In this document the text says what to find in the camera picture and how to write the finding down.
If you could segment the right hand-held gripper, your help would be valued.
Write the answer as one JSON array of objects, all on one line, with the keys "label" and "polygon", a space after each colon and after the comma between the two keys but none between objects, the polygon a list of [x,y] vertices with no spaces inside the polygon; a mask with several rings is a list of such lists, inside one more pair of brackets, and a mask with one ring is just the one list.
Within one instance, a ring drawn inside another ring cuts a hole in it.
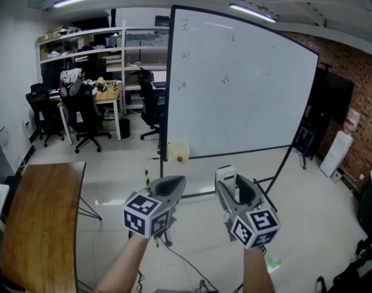
[{"label": "right hand-held gripper", "polygon": [[[237,188],[239,201],[236,200]],[[229,180],[217,180],[216,194],[228,214],[224,225],[231,242],[238,241],[249,250],[263,247],[274,239],[280,221],[275,210],[262,200],[261,191],[251,180],[240,174]]]}]

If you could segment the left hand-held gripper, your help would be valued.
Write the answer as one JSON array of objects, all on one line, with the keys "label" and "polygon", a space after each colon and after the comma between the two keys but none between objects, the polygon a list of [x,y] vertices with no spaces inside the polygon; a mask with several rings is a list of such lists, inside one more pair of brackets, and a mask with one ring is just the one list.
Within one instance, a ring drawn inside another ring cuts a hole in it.
[{"label": "left hand-held gripper", "polygon": [[161,236],[176,221],[173,215],[185,187],[184,176],[165,176],[132,193],[122,206],[124,227],[146,239]]}]

